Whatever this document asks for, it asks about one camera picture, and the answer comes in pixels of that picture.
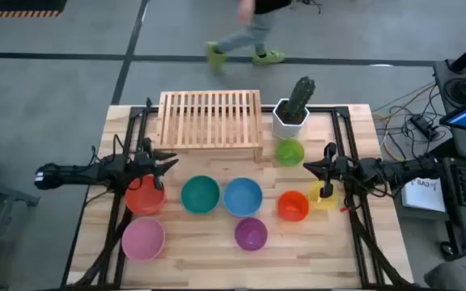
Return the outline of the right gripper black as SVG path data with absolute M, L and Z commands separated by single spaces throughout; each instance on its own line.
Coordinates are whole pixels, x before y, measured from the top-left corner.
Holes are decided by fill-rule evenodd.
M 354 190 L 360 195 L 362 193 L 362 164 L 355 162 L 352 158 L 341 155 L 337 158 L 337 145 L 329 142 L 324 148 L 324 159 L 317 162 L 305 162 L 303 167 L 309 170 L 318 180 L 324 181 L 320 190 L 321 198 L 329 198 L 333 195 L 331 180 L 349 180 Z

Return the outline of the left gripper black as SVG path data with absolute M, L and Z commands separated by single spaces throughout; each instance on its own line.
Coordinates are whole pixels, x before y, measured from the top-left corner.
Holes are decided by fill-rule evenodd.
M 159 164 L 158 162 L 174 158 L 175 156 L 176 153 L 154 150 L 152 140 L 149 137 L 143 138 L 139 152 L 134 155 L 133 161 L 129 164 L 129 174 L 126 179 L 128 188 L 133 188 L 132 182 L 135 179 L 142 179 L 144 175 L 153 175 L 155 188 L 163 190 L 164 186 L 160 180 L 160 176 L 165 176 L 179 160 L 173 159 Z

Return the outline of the small yellow bowl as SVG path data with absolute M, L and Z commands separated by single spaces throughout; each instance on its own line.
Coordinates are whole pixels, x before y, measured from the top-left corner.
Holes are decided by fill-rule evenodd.
M 315 181 L 311 184 L 308 190 L 309 205 L 313 209 L 318 210 L 332 210 L 339 208 L 339 191 L 336 184 L 333 185 L 333 194 L 328 198 L 321 198 L 320 191 L 324 188 L 323 181 Z

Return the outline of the small orange bowl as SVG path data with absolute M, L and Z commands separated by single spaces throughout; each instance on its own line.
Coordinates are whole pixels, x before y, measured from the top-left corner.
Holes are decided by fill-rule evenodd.
M 301 192 L 284 192 L 277 201 L 277 214 L 286 221 L 302 221 L 309 214 L 308 200 Z

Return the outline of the large teal bowl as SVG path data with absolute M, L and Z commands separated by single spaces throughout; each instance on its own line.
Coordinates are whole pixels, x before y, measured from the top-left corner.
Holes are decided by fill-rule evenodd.
M 220 188 L 211 177 L 197 175 L 184 184 L 180 198 L 186 211 L 193 214 L 208 214 L 218 204 Z

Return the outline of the dark green bowl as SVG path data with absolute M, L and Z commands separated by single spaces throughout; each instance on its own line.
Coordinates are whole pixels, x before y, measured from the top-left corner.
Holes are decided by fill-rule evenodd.
M 263 192 L 259 184 L 249 178 L 239 177 L 230 181 L 223 194 L 226 209 L 237 217 L 249 217 L 262 205 Z

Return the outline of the slatted wooden shelf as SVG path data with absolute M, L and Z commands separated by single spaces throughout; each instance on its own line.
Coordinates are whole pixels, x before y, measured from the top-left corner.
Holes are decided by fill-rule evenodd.
M 161 150 L 252 150 L 263 152 L 261 93 L 163 91 L 159 98 L 156 145 Z

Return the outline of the large orange-red bowl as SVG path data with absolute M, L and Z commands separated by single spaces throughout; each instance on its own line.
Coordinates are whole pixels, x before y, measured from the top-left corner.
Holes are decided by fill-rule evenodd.
M 165 191 L 155 187 L 153 175 L 134 179 L 125 192 L 127 208 L 137 215 L 158 213 L 164 206 L 165 200 Z

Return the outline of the green cactus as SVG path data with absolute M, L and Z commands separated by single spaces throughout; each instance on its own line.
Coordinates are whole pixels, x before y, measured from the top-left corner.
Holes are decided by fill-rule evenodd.
M 301 77 L 295 84 L 291 92 L 290 98 L 286 105 L 286 114 L 288 116 L 298 116 L 301 114 L 309 99 L 314 94 L 316 89 L 315 81 L 308 76 Z

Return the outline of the large pink bowl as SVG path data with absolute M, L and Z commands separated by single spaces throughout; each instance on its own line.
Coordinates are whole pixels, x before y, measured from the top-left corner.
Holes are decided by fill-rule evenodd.
M 121 246 L 128 259 L 149 261 L 163 249 L 165 229 L 160 221 L 152 217 L 134 219 L 122 235 Z

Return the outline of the small purple bowl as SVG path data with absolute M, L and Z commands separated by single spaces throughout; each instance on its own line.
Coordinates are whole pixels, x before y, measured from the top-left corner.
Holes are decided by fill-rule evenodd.
M 235 228 L 235 241 L 245 251 L 260 250 L 267 242 L 265 224 L 254 217 L 241 220 Z

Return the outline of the white printed box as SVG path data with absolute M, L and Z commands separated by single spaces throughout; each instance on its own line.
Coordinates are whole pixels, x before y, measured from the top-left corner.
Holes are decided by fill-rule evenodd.
M 446 212 L 440 179 L 416 178 L 409 181 L 401 189 L 401 199 L 405 207 Z

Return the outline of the person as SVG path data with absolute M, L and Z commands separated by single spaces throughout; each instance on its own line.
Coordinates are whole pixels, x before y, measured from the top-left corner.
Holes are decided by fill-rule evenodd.
M 288 7 L 292 0 L 239 0 L 239 21 L 243 28 L 219 41 L 206 44 L 207 60 L 214 73 L 219 74 L 227 53 L 232 50 L 252 45 L 255 65 L 273 65 L 282 63 L 285 55 L 266 48 L 266 39 L 273 27 L 276 13 Z

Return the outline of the black side desk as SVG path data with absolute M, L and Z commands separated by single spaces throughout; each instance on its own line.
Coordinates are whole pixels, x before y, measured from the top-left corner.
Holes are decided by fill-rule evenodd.
M 466 106 L 466 68 L 459 73 L 452 72 L 448 67 L 449 62 L 453 61 L 434 64 L 435 85 L 439 89 L 445 115 Z M 466 206 L 460 203 L 457 194 L 455 168 L 466 167 L 466 130 L 443 126 L 449 128 L 451 137 L 431 150 L 431 153 L 442 162 L 446 179 L 444 199 L 450 219 L 447 223 L 450 242 L 455 255 L 463 255 L 466 252 Z

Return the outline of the black floor mat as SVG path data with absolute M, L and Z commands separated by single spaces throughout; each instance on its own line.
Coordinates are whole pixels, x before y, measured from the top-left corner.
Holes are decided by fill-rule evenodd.
M 67 0 L 0 0 L 0 11 L 63 11 Z

